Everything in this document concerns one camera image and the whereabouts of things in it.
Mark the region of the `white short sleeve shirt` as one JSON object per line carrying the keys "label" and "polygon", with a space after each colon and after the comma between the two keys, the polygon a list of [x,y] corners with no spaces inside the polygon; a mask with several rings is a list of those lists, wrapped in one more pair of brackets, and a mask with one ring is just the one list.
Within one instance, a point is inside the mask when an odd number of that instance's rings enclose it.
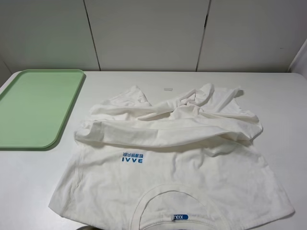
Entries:
{"label": "white short sleeve shirt", "polygon": [[248,230],[293,214],[239,93],[208,83],[151,105],[132,87],[94,105],[49,208],[104,230]]}

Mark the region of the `green plastic tray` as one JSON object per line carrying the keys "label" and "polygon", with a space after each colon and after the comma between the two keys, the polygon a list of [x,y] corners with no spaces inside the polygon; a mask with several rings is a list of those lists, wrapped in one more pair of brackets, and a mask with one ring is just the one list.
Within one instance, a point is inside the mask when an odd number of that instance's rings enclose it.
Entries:
{"label": "green plastic tray", "polygon": [[24,70],[0,94],[0,147],[46,149],[59,138],[82,86],[79,69]]}

